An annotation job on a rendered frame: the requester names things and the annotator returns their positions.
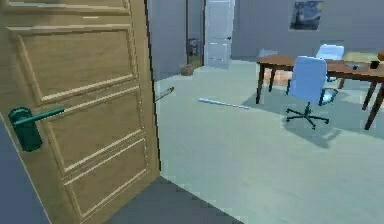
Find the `pale blue office chair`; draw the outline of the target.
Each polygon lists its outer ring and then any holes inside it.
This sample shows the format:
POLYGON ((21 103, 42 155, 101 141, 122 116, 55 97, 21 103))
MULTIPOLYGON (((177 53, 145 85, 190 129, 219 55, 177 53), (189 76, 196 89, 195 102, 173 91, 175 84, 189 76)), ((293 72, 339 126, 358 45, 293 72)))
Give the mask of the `pale blue office chair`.
POLYGON ((316 53, 316 58, 325 60, 342 61, 344 56, 344 47, 341 45, 322 44, 316 53))
POLYGON ((311 106, 325 106, 332 103, 338 95, 335 88, 326 87, 327 83, 327 62, 324 59, 298 56, 294 61, 292 77, 288 80, 286 94, 306 102, 303 112, 287 108, 287 113, 295 113, 295 116, 288 116, 286 121, 303 118, 316 129, 316 120, 323 120, 326 124, 330 122, 328 118, 313 116, 311 106))

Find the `brown wooden room door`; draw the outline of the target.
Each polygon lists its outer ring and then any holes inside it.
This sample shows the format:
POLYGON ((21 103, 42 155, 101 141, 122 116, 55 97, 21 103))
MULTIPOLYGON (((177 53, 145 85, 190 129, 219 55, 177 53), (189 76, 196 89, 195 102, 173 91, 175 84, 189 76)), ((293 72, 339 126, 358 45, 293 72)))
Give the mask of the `brown wooden room door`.
POLYGON ((49 224, 103 224, 160 175, 148 0, 0 0, 0 115, 49 224), (8 118, 36 122, 25 152, 8 118))

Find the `blue framed wall picture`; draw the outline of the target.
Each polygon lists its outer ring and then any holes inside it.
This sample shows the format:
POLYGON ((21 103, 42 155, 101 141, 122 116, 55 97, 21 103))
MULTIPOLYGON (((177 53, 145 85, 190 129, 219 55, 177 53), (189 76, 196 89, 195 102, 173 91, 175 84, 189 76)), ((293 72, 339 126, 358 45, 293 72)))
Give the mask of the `blue framed wall picture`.
POLYGON ((296 0, 289 28, 299 31, 316 31, 320 24, 323 0, 296 0))

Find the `brown wooden table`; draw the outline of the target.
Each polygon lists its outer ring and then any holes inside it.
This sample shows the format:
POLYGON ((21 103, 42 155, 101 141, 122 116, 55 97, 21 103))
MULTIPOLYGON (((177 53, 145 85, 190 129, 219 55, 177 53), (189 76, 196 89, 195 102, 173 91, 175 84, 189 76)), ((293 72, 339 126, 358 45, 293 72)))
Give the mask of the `brown wooden table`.
MULTIPOLYGON (((259 103, 261 99, 265 69, 271 69, 271 77, 268 89, 272 90, 276 71, 292 71, 294 68, 294 61, 294 56, 278 54, 262 57, 257 61, 257 64, 259 65, 259 73, 256 91, 256 103, 259 103)), ((363 103, 363 110, 367 108, 376 85, 380 85, 379 91, 376 95, 376 99, 374 101, 374 104, 371 108, 370 114, 364 127, 365 130, 369 130, 384 101, 384 65, 380 64, 376 69, 371 69, 370 64, 365 63, 366 69, 356 70, 354 70, 352 67, 349 67, 342 60, 328 60, 327 65, 327 72, 330 77, 341 78, 341 83, 339 84, 340 88, 343 87, 344 81, 347 79, 367 81, 371 83, 365 101, 363 103)))

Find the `pale baseball bat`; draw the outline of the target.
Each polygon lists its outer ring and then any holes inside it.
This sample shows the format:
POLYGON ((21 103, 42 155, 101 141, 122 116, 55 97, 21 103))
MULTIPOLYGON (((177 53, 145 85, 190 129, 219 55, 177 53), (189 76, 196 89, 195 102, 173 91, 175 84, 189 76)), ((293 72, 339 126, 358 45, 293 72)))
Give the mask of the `pale baseball bat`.
POLYGON ((199 102, 203 102, 203 103, 208 103, 208 104, 215 104, 215 105, 229 106, 229 107, 241 108, 241 109, 246 109, 246 110, 249 110, 249 109, 250 109, 250 108, 247 107, 247 106, 236 105, 236 104, 229 104, 229 103, 225 103, 225 102, 221 102, 221 101, 216 101, 216 100, 211 100, 211 99, 207 99, 207 98, 198 98, 198 101, 199 101, 199 102))

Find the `white room door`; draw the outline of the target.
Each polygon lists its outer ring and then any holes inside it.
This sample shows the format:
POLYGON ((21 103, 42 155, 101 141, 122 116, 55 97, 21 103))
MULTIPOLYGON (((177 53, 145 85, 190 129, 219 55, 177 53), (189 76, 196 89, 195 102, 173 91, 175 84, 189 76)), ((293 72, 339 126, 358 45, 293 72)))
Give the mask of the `white room door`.
POLYGON ((206 0, 204 64, 228 69, 231 56, 231 40, 235 0, 206 0))

